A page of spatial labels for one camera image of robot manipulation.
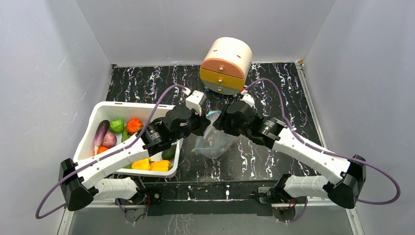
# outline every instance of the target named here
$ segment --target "white plastic bin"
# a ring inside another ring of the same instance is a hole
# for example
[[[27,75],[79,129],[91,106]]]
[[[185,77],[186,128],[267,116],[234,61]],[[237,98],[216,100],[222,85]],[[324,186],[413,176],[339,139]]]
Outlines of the white plastic bin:
[[[93,139],[95,137],[96,129],[102,120],[114,120],[120,118],[124,122],[129,121],[132,118],[138,118],[143,124],[147,122],[148,116],[154,108],[154,104],[140,104],[140,103],[124,103],[124,102],[100,102],[95,105],[90,121],[88,123],[87,130],[84,137],[76,149],[73,161],[77,162],[93,156]],[[151,120],[165,116],[167,111],[173,109],[173,105],[159,105]],[[117,144],[121,143],[122,134],[116,135]],[[133,170],[133,169],[120,169],[116,171],[116,174],[122,175],[138,175],[147,177],[159,177],[159,178],[172,178],[176,174],[177,165],[179,163],[180,149],[182,147],[183,140],[179,140],[174,143],[177,144],[176,154],[174,160],[171,161],[172,168],[169,171],[150,171],[150,170]],[[151,157],[152,161],[161,160],[161,152]]]

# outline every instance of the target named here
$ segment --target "bell pepper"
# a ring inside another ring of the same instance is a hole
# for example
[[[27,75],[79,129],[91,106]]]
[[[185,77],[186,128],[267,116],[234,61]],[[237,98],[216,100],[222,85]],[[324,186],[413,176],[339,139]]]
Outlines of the bell pepper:
[[[169,171],[171,169],[171,162],[169,160],[161,160],[153,162],[150,165],[152,171]]]
[[[150,167],[150,164],[151,164],[150,160],[151,160],[150,158],[146,158],[146,159],[143,159],[143,160],[136,161],[131,165],[131,169],[133,169],[133,170],[150,170],[150,168],[151,168]]]

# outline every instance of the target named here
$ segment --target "marble tabletop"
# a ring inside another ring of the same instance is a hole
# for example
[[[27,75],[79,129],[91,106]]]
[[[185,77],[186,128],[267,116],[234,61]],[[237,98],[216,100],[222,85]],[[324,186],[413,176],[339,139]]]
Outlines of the marble tabletop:
[[[156,103],[164,90],[181,84],[192,90],[205,92],[207,99],[203,108],[207,111],[221,110],[225,104],[235,101],[233,96],[221,95],[205,88],[199,77],[198,65],[122,67],[114,68],[107,101]],[[246,84],[260,78],[269,78],[281,89],[285,112],[296,127],[297,133],[320,144],[317,129],[294,63],[252,64]],[[257,112],[264,116],[281,119],[278,95],[269,84],[258,83],[251,89]],[[172,90],[162,104],[184,104],[185,96],[178,89]],[[171,179],[145,177],[145,182],[209,182],[240,180],[278,180],[282,174],[313,176],[317,172],[305,164],[264,146],[257,146],[241,137],[230,149],[216,160],[191,150],[196,136],[183,141],[179,165]]]

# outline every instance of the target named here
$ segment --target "avocado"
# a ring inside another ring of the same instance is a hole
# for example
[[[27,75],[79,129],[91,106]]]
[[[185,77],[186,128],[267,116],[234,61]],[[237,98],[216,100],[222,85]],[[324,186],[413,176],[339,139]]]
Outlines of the avocado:
[[[163,158],[163,160],[173,160],[174,156],[176,155],[176,147],[177,145],[172,145],[168,150],[165,150],[161,153],[161,158]]]

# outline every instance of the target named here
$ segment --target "metal frame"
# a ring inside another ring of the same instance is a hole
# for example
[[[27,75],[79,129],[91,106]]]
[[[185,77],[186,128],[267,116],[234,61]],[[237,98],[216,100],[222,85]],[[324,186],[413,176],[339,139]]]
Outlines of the metal frame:
[[[324,148],[327,148],[327,144],[325,142],[325,139],[323,137],[323,132],[322,132],[322,129],[320,127],[319,119],[317,118],[316,110],[314,108],[313,101],[311,100],[310,92],[308,90],[307,81],[305,79],[304,71],[302,69],[303,64],[300,63],[300,61],[296,61],[295,64],[296,64],[297,72],[299,74],[300,82],[301,82],[302,87],[304,89],[304,93],[305,93],[305,97],[307,99],[308,106],[310,107],[311,116],[313,117],[314,123],[316,125],[317,134],[319,135],[320,142],[322,143],[322,146]],[[357,214],[356,208],[353,208],[353,209],[350,209],[350,210],[345,209],[345,210],[346,210],[347,216],[349,218],[349,222],[350,222],[350,226],[351,226],[351,229],[353,231],[353,234],[354,235],[364,235],[363,228],[362,228],[362,225],[360,224],[360,219],[359,219],[359,216]]]
[[[322,143],[323,147],[326,147],[326,142],[323,137],[320,123],[319,123],[313,102],[311,100],[310,92],[308,90],[307,82],[304,76],[304,71],[302,68],[303,64],[300,63],[299,61],[296,61],[295,65],[297,68],[297,72],[299,74],[300,82],[304,89],[305,96],[307,98],[308,106],[310,107],[310,112],[313,117],[316,129],[317,129],[317,133],[319,135],[320,142]],[[332,201],[328,199],[321,199],[321,198],[315,198],[315,197],[314,198],[309,197],[307,205],[308,206],[337,206],[336,204],[334,204]],[[272,207],[287,207],[287,204],[271,204],[271,206]],[[304,206],[304,204],[297,204],[297,206],[302,207]],[[143,208],[144,206],[143,205],[125,205],[124,207],[129,208],[129,209],[137,209],[137,208]],[[114,200],[99,200],[99,201],[92,202],[90,205],[87,206],[87,208],[118,208],[118,205],[115,204]],[[351,210],[345,209],[345,210],[349,218],[349,222],[350,222],[350,226],[352,228],[353,234],[364,235],[356,209],[351,209]],[[70,226],[71,226],[72,219],[73,219],[73,213],[74,212],[68,211],[65,208],[57,235],[69,234]]]

